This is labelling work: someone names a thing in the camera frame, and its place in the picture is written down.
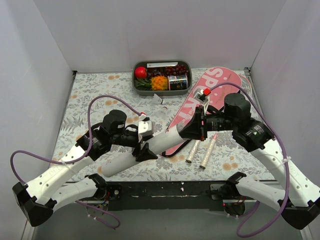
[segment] red fruit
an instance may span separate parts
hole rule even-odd
[[[147,77],[147,69],[143,66],[137,67],[134,75],[137,79],[145,79]]]

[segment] tabletop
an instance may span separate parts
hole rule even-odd
[[[194,85],[207,69],[192,69],[192,84]],[[243,76],[243,70],[235,70],[241,77],[242,87],[255,100],[250,82]],[[178,112],[189,93],[179,96],[165,96],[165,104],[153,104],[152,96],[139,96],[132,88],[132,72],[118,73],[83,73],[77,74],[66,107],[55,145],[53,159],[59,160],[88,131],[87,111],[91,100],[99,95],[113,95],[129,103],[138,112],[144,112],[154,123],[155,135],[164,131]],[[97,100],[91,108],[91,124],[102,122],[104,116],[113,109],[126,113],[126,124],[138,124],[138,116],[121,102],[112,98]],[[260,119],[251,107],[252,117]],[[159,156],[156,160],[141,162],[112,177],[107,181],[205,181],[226,180],[236,172],[243,172],[254,179],[273,180],[271,173],[250,153],[238,145],[231,131],[221,131],[206,169],[199,168],[213,133],[200,143],[192,164],[186,163],[186,158],[192,147],[189,143],[178,154],[171,158]],[[101,173],[101,165],[117,158],[120,154],[130,151],[130,148],[113,145],[110,152],[104,154],[93,164],[83,168],[71,181],[80,181],[86,175]]]

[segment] can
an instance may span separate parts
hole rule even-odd
[[[187,74],[178,76],[170,75],[167,78],[169,90],[184,90],[188,88]]]

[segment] gray floor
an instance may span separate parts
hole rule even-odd
[[[121,219],[117,230],[88,217],[86,209],[76,203],[59,209],[44,224],[36,227],[33,240],[234,240],[240,221],[226,216],[209,214],[206,210],[125,210],[115,212]],[[263,204],[245,224],[243,233],[257,230],[274,215],[275,211]],[[251,240],[301,240],[299,230],[282,218],[269,229]]]

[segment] white wall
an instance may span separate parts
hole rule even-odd
[[[0,239],[16,240],[26,217],[12,193],[10,155],[52,156],[72,72],[32,0],[0,0],[0,16]],[[24,155],[15,165],[26,181],[48,167]]]
[[[320,185],[320,0],[287,0],[252,66],[259,101],[288,155]],[[320,216],[310,225],[320,239]]]
[[[250,67],[285,0],[34,0],[72,70]]]

